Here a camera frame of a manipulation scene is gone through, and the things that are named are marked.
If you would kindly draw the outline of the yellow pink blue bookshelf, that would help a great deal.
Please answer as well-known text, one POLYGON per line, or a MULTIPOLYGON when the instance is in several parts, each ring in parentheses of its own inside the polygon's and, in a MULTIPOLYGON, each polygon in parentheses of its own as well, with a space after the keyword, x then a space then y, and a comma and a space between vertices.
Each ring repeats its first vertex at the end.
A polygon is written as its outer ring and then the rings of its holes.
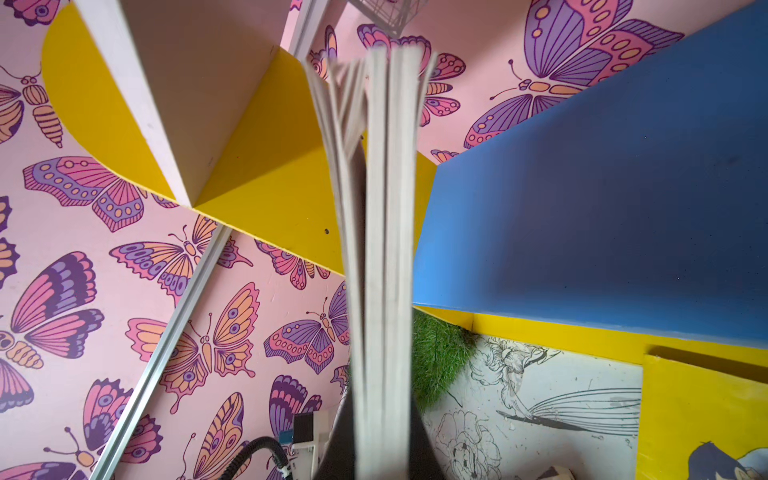
MULTIPOLYGON (((159 186, 77 7, 43 41, 54 106, 115 173, 159 186)), ((279 54, 196 208, 343 273, 320 131, 279 54)), ((767 383, 767 1, 447 163, 420 161, 418 306, 476 331, 767 383)))

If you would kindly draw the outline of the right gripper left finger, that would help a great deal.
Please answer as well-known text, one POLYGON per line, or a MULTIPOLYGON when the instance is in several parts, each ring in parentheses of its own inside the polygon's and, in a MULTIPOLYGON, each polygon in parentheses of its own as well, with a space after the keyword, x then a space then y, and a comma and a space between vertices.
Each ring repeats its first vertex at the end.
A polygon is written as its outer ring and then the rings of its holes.
POLYGON ((351 393, 343 396, 333 418, 322 460, 313 475, 315 480, 353 480, 355 478, 354 408, 351 393))

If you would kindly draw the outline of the green artificial grass mat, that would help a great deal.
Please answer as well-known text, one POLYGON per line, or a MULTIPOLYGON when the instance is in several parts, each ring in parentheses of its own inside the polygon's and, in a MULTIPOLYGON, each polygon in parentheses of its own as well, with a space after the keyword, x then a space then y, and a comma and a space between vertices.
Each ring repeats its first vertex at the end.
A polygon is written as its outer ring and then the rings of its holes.
POLYGON ((476 352, 477 336, 420 310, 413 310, 412 393, 420 412, 448 392, 476 352))

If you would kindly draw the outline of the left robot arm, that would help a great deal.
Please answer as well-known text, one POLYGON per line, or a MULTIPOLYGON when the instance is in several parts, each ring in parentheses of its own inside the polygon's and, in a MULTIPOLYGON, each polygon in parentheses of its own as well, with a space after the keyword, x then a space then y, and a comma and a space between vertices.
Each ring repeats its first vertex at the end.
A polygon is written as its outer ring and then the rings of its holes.
POLYGON ((313 479, 330 437, 331 412, 299 413, 277 435, 249 441, 225 468, 220 479, 245 479, 246 470, 259 463, 256 479, 313 479))

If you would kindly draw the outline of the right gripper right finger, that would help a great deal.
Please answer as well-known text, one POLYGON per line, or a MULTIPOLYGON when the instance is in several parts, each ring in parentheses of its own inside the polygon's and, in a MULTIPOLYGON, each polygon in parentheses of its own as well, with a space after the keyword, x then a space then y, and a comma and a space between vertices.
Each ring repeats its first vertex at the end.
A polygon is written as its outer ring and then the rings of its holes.
POLYGON ((445 480, 414 399, 410 414, 410 479, 445 480))

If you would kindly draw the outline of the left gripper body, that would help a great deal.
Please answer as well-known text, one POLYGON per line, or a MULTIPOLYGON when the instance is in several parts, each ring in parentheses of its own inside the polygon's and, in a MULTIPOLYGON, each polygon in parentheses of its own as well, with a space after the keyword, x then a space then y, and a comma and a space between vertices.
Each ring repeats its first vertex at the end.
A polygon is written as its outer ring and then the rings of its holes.
POLYGON ((279 434, 278 441, 287 449, 294 479, 310 480, 315 476, 329 438, 329 410, 298 414, 293 420, 293 426, 279 434))

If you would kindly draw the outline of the yellow cartoon cover book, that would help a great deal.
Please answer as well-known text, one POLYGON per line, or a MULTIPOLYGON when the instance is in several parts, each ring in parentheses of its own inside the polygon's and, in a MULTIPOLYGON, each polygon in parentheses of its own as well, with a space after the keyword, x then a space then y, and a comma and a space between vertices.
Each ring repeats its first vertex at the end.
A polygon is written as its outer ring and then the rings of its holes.
POLYGON ((767 384, 647 355, 637 479, 765 479, 767 384))

